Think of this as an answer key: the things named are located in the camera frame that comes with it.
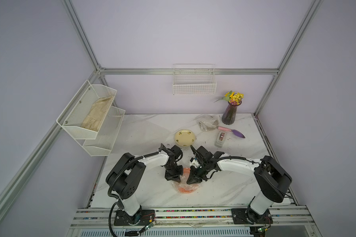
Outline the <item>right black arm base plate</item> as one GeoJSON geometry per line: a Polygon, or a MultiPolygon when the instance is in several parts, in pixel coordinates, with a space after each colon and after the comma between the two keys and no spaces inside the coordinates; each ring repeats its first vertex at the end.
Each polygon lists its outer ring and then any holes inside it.
{"type": "Polygon", "coordinates": [[[272,216],[267,209],[264,214],[260,215],[254,212],[251,208],[233,208],[231,216],[234,224],[271,224],[272,216]]]}

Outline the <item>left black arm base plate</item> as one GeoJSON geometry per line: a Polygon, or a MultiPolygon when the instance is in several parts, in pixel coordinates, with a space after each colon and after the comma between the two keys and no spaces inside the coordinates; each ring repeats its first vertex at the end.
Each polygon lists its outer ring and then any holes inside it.
{"type": "Polygon", "coordinates": [[[151,209],[139,210],[134,216],[123,210],[117,210],[113,218],[114,226],[146,226],[155,218],[155,211],[151,209]]]}

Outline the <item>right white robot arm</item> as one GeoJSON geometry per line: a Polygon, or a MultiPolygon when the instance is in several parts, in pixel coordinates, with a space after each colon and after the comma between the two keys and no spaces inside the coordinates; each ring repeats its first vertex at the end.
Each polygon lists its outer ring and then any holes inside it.
{"type": "Polygon", "coordinates": [[[268,209],[274,203],[282,203],[291,185],[292,178],[285,169],[271,156],[264,156],[260,161],[248,160],[244,157],[231,156],[224,152],[211,153],[203,146],[195,149],[190,147],[194,157],[190,160],[188,185],[208,181],[209,173],[230,171],[243,175],[255,176],[260,191],[252,198],[241,214],[233,212],[234,218],[248,224],[261,224],[269,220],[268,209]]]}

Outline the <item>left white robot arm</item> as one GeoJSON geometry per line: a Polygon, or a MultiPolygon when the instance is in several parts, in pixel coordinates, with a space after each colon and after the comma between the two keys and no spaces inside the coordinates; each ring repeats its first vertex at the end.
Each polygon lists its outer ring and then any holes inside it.
{"type": "Polygon", "coordinates": [[[167,181],[180,183],[184,168],[178,165],[183,158],[183,151],[178,146],[166,148],[161,144],[158,151],[135,157],[125,153],[118,160],[106,177],[109,185],[108,196],[116,198],[120,209],[128,216],[134,217],[141,212],[141,206],[136,199],[135,192],[145,171],[163,167],[164,178],[167,181]]]}

